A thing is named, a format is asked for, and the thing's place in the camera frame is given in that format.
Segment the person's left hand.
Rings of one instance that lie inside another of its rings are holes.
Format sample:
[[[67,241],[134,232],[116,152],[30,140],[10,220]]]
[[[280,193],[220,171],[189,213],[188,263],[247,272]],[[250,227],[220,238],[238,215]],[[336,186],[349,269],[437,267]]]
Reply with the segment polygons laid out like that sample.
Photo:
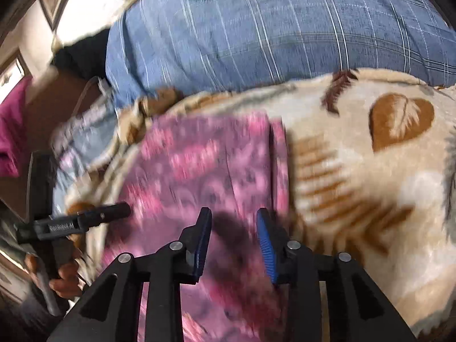
[[[81,251],[74,248],[70,261],[59,268],[59,278],[52,279],[49,282],[50,289],[63,299],[74,300],[82,294],[78,278],[79,264],[76,262],[80,257]],[[25,256],[25,266],[33,283],[40,287],[37,277],[39,269],[38,257],[33,254],[27,254]]]

